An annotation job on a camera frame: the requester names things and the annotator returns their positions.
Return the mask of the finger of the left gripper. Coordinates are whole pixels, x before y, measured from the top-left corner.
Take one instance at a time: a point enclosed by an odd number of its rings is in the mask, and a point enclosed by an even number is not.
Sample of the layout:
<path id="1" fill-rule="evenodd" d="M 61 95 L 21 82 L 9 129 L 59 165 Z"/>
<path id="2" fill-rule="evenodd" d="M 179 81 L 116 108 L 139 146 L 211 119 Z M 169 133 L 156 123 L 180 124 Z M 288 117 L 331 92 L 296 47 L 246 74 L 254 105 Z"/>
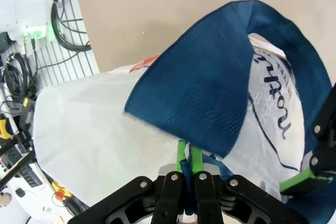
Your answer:
<path id="1" fill-rule="evenodd" d="M 329 79 L 296 79 L 303 115 L 301 171 L 279 184 L 281 195 L 309 194 L 335 177 L 335 84 Z"/>

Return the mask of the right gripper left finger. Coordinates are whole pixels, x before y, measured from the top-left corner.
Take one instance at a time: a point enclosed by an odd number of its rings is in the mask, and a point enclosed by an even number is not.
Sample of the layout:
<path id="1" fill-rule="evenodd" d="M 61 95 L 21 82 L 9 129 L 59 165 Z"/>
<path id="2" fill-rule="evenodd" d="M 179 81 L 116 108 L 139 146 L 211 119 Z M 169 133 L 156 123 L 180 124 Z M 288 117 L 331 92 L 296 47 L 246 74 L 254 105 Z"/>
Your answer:
<path id="1" fill-rule="evenodd" d="M 152 181 L 139 176 L 99 201 L 69 223 L 177 223 L 184 177 L 176 164 L 166 175 Z"/>

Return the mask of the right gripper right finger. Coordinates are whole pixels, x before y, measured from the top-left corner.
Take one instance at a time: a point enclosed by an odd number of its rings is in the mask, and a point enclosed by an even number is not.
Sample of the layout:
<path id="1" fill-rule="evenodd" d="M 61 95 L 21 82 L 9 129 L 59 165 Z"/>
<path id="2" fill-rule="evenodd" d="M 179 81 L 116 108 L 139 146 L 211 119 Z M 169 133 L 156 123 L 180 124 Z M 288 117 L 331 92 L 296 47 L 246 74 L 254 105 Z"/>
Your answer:
<path id="1" fill-rule="evenodd" d="M 239 223 L 297 224 L 309 221 L 245 177 L 222 180 L 206 171 L 202 151 L 192 148 L 198 223 L 224 223 L 223 214 Z"/>

